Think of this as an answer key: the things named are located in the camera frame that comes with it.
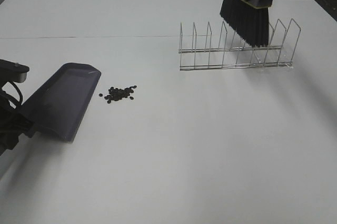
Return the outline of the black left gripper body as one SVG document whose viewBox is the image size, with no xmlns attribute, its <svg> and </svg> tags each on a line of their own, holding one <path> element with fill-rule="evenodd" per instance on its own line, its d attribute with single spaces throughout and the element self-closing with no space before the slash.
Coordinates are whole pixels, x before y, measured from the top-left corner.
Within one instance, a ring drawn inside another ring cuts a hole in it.
<svg viewBox="0 0 337 224">
<path fill-rule="evenodd" d="M 18 144 L 21 134 L 27 135 L 33 122 L 22 115 L 23 95 L 14 82 L 8 82 L 18 93 L 19 99 L 2 89 L 1 83 L 1 155 L 7 150 L 13 150 Z"/>
</svg>

